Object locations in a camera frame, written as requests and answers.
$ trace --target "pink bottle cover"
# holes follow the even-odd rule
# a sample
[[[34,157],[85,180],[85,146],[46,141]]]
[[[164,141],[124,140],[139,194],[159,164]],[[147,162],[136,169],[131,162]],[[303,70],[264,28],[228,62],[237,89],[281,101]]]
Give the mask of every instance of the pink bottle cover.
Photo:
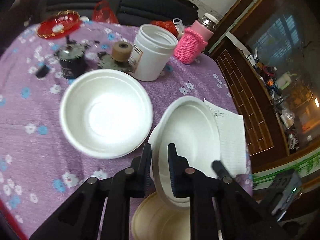
[[[185,33],[178,42],[173,55],[183,64],[192,63],[208,43],[202,36],[190,28],[185,29]]]

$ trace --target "black cushion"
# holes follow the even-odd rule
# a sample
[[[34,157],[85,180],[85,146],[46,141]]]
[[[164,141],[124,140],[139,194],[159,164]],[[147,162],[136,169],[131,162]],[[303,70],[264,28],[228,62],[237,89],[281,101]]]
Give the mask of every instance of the black cushion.
[[[95,5],[101,0],[40,0],[33,23],[41,22],[58,11],[75,10],[92,19]],[[107,0],[122,25],[141,26],[152,20],[180,18],[191,25],[198,18],[198,7],[187,0]]]

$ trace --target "purple tablecloth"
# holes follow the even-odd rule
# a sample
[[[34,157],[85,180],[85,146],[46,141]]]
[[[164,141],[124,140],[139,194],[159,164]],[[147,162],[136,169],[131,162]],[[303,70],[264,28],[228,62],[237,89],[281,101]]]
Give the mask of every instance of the purple tablecloth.
[[[20,223],[27,237],[43,223],[88,177],[114,176],[130,166],[142,146],[114,160],[89,158],[76,151],[64,138],[59,125],[59,103],[70,85],[61,77],[53,53],[65,39],[44,40],[37,26],[24,31],[0,59],[0,198]],[[86,52],[89,71],[96,69],[98,51],[111,52],[119,40],[133,42],[137,27],[88,22],[70,38],[77,42],[97,40]],[[43,79],[34,73],[43,64],[51,69]],[[171,57],[154,82],[141,82],[154,109],[153,128],[165,109],[183,95],[236,112],[226,82],[209,57],[201,54],[191,65]],[[252,194],[249,158],[247,174],[237,181]],[[133,199],[131,216],[142,199]]]

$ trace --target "red plastic bag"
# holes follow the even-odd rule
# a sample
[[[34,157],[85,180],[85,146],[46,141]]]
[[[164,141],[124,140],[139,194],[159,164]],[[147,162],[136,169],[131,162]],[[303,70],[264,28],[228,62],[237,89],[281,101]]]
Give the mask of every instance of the red plastic bag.
[[[105,0],[98,2],[94,8],[92,20],[95,22],[104,22],[104,23],[118,23],[119,21],[114,14],[114,12],[110,9],[109,3]]]
[[[179,35],[177,28],[175,27],[175,25],[173,24],[172,21],[166,21],[166,22],[152,21],[150,24],[160,26],[160,27],[166,29],[167,31],[171,32],[176,37],[178,37],[178,35]]]

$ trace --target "jar label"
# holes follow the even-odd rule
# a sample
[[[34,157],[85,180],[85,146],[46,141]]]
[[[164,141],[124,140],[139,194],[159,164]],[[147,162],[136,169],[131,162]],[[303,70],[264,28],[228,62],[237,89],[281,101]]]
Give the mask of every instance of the jar label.
[[[133,50],[131,52],[131,55],[128,59],[129,64],[132,66],[132,73],[135,73],[135,71],[138,68],[140,59],[142,57],[143,51],[141,51],[135,44],[133,45]]]

